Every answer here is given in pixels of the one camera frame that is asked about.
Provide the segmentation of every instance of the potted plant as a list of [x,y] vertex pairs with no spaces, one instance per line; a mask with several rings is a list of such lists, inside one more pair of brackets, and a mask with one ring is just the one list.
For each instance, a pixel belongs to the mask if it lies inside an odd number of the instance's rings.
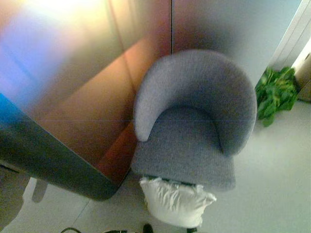
[[295,70],[290,67],[281,71],[268,67],[257,83],[258,120],[262,120],[264,126],[273,123],[276,112],[292,109],[299,92],[294,74]]

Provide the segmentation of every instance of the fabric upholstery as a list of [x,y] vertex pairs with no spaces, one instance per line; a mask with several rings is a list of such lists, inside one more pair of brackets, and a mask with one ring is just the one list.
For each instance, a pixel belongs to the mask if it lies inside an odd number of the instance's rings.
[[134,107],[138,140],[147,141],[159,115],[176,105],[208,113],[225,155],[241,151],[256,120],[256,95],[249,79],[224,55],[209,50],[179,52],[151,67]]
[[232,155],[245,146],[256,109],[250,81],[224,55],[187,50],[163,57],[136,96],[132,170],[229,190]]
[[213,190],[235,186],[232,156],[221,152],[213,121],[204,111],[189,107],[160,115],[149,140],[138,143],[132,170]]

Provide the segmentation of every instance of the floor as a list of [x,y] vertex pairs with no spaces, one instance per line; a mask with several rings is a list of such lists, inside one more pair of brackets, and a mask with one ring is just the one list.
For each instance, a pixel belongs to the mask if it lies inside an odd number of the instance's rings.
[[[297,102],[268,128],[257,122],[245,149],[235,157],[235,172],[236,188],[214,193],[217,201],[203,214],[201,232],[310,232],[311,104]],[[59,233],[70,226],[82,233],[141,233],[147,222],[155,233],[186,233],[149,215],[138,180],[130,172],[112,198],[93,201],[40,182],[45,194],[33,196],[36,179],[30,178],[19,214],[1,233]]]

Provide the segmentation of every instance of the white pillow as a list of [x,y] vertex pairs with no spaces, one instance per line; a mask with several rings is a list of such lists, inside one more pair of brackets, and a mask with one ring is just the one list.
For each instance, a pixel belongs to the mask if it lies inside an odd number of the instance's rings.
[[200,226],[205,208],[216,201],[215,196],[205,192],[201,185],[188,186],[161,178],[142,178],[139,183],[149,212],[157,219],[178,227]]

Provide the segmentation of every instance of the seat cushion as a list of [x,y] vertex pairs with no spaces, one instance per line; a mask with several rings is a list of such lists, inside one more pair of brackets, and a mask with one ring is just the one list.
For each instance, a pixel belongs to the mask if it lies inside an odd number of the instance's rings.
[[214,122],[205,111],[185,106],[159,116],[148,141],[138,142],[132,170],[212,190],[235,186],[233,158],[222,153]]

